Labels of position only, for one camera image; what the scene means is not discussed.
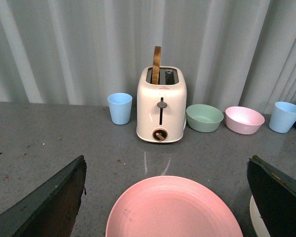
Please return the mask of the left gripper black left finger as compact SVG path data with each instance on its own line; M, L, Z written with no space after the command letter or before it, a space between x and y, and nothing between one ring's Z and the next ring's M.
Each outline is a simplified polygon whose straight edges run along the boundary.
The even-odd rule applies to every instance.
M86 193L87 164L79 156L0 214L0 237L69 237Z

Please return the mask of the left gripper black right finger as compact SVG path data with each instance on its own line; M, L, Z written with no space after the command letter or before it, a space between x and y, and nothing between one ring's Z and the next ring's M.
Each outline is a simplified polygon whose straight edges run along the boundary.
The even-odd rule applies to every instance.
M258 156L247 179L261 218L272 237L296 237L296 180Z

